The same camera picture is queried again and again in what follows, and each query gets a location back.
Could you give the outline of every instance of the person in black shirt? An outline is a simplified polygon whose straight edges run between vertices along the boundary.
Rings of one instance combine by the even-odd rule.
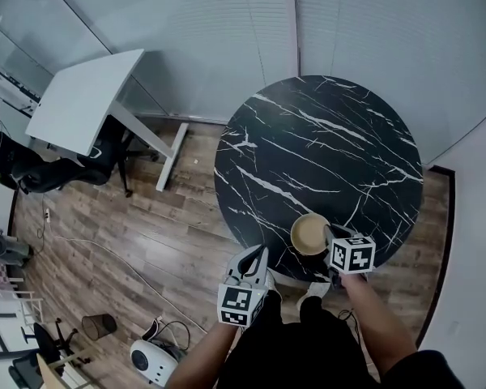
[[[19,161],[26,161],[32,165],[44,163],[33,150],[16,143],[0,131],[0,173],[11,175],[13,165]]]
[[[341,275],[358,318],[369,355],[380,374],[377,383],[347,324],[322,309],[328,284],[313,283],[301,298],[301,322],[283,324],[282,298],[269,272],[263,308],[227,353],[237,327],[217,323],[182,360],[166,388],[255,387],[446,387],[461,388],[439,352],[418,352],[408,329],[373,288],[358,275]]]

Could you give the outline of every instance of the round table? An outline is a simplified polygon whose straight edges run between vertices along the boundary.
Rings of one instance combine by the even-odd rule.
[[[299,254],[293,222],[316,212],[373,237],[378,267],[416,222],[423,176],[411,133],[384,100],[311,75],[273,83],[236,111],[218,145],[215,188],[244,247],[265,243],[273,270],[326,282],[328,251]]]

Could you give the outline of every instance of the bare arm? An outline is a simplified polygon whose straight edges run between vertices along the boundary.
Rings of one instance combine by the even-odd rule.
[[[236,332],[237,327],[216,323],[180,362],[169,378],[166,389],[211,389],[218,379]]]
[[[358,275],[341,277],[358,318],[365,347],[383,376],[400,360],[415,353],[416,345],[408,329],[371,285]]]

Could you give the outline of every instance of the bowl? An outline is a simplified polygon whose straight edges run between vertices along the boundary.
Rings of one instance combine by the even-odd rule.
[[[329,225],[327,219],[317,213],[308,213],[297,219],[290,231],[292,244],[299,254],[305,256],[318,255],[326,249],[324,226]]]

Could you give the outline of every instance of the wooden floor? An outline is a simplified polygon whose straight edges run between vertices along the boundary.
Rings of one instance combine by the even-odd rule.
[[[161,131],[172,139],[177,124]],[[208,329],[216,321],[216,293],[235,243],[217,206],[213,168],[222,126],[192,124],[165,192],[155,190],[162,164],[137,160],[128,168],[133,197],[126,199],[118,174],[105,186],[72,182],[62,191],[20,194],[13,233],[37,252],[25,269],[28,287],[45,299],[47,318],[61,317],[64,329],[80,327],[89,314],[110,313],[118,331],[98,342],[100,352],[83,371],[103,387],[146,387],[130,363],[130,345],[153,318],[185,321],[191,346],[203,333],[156,295],[126,265],[88,239],[124,258],[177,308]],[[370,282],[392,310],[419,334],[433,298],[446,235],[448,178],[424,175],[424,202],[407,242]],[[42,208],[51,212],[45,226]],[[302,290],[282,287],[283,320],[296,321]],[[324,305],[337,314],[348,308],[344,292],[330,292]],[[180,343],[185,333],[173,329]],[[82,335],[77,346],[88,344]]]

